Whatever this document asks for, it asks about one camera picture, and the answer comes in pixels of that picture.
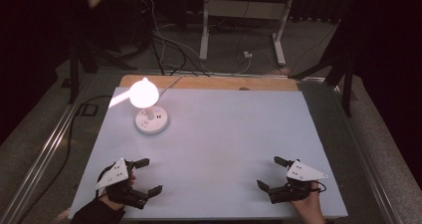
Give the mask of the white metal stand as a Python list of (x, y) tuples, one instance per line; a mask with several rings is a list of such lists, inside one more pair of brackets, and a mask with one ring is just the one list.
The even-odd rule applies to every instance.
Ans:
[(208, 57), (210, 16), (230, 18), (250, 18), (264, 20), (278, 20), (279, 30), (272, 34), (273, 47), (279, 66), (286, 64), (282, 46), (282, 35), (287, 24), (293, 0), (284, 3), (250, 2), (238, 0), (203, 0), (203, 24), (199, 50), (199, 60), (206, 61)]

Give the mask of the person's right hand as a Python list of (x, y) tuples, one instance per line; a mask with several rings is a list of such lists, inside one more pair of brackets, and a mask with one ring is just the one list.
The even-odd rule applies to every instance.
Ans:
[(314, 191), (307, 198), (291, 201), (290, 204), (295, 208), (304, 224), (325, 224), (325, 218), (320, 209), (317, 181), (312, 181), (312, 189)]

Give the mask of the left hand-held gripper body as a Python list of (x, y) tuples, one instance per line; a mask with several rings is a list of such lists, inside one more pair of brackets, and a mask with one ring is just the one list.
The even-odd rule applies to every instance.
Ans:
[(124, 158), (109, 167), (100, 174), (96, 184), (96, 198), (107, 200), (121, 206), (131, 206), (142, 209), (148, 199), (148, 195), (132, 188), (132, 170), (135, 161), (127, 161)]

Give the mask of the black metal stand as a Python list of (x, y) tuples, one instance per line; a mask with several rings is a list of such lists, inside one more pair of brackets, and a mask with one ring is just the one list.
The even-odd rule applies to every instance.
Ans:
[(356, 25), (350, 19), (343, 18), (332, 34), (319, 62), (302, 72), (289, 75), (289, 78), (302, 80), (309, 75), (330, 67), (324, 82), (330, 87), (335, 87), (340, 80), (343, 80), (341, 105), (345, 114), (351, 116), (351, 85), (354, 58), (357, 55), (358, 45), (359, 38), (356, 32)]

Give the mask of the wooden table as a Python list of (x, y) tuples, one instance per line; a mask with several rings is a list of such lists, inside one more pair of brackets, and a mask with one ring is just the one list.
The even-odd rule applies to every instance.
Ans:
[(194, 76), (147, 76), (125, 75), (119, 85), (131, 87), (135, 82), (148, 78), (158, 88), (235, 90), (235, 91), (288, 91), (299, 88), (294, 80), (284, 78), (250, 77), (194, 77)]

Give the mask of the aluminium floor rail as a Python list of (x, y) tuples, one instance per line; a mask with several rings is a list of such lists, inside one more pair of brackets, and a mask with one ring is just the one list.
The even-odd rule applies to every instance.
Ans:
[(366, 146), (353, 126), (351, 119), (346, 115), (342, 107), (342, 94), (338, 87), (328, 86), (328, 91), (333, 99), (337, 112), (345, 126), (348, 136), (351, 138), (351, 146), (357, 155), (357, 159), (365, 174), (366, 180), (370, 186), (374, 199), (380, 209), (380, 212), (386, 224), (403, 224), (397, 212), (393, 209), (391, 201), (387, 196), (386, 190), (381, 183), (381, 179), (376, 171), (375, 165), (370, 158)]
[(95, 78), (85, 75), (74, 98), (53, 86), (0, 146), (0, 224), (18, 224), (36, 190), (45, 187), (42, 178), (56, 175), (49, 163)]

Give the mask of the white desk lamp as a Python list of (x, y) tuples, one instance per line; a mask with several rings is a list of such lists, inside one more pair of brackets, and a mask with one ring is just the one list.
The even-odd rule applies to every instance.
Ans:
[(158, 134), (169, 124), (167, 111), (157, 105), (159, 97), (157, 86), (148, 78), (135, 82), (129, 89), (129, 101), (138, 108), (134, 122), (143, 134)]

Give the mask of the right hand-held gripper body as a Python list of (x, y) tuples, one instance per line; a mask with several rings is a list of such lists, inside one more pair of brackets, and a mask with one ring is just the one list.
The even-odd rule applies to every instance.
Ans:
[[(293, 165), (287, 168), (287, 183), (281, 187), (270, 188), (267, 193), (273, 204), (303, 200), (314, 191), (312, 181), (319, 182), (328, 178), (327, 174), (300, 162), (298, 159), (293, 160), (293, 162)], [(317, 191), (325, 190), (326, 187), (324, 186), (323, 189), (318, 188)]]

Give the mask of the light grey table mat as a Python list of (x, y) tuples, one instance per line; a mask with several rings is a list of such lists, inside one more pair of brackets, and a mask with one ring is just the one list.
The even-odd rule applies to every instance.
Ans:
[(71, 210), (95, 196), (99, 174), (120, 158), (150, 163), (135, 172), (135, 189), (161, 186), (143, 209), (127, 208), (127, 220), (288, 219), (288, 203), (274, 204), (257, 183), (286, 182), (279, 156), (322, 171), (320, 196), (328, 218), (347, 210), (300, 92), (169, 89), (159, 100), (169, 114), (161, 133), (140, 133), (138, 110), (127, 90), (113, 94)]

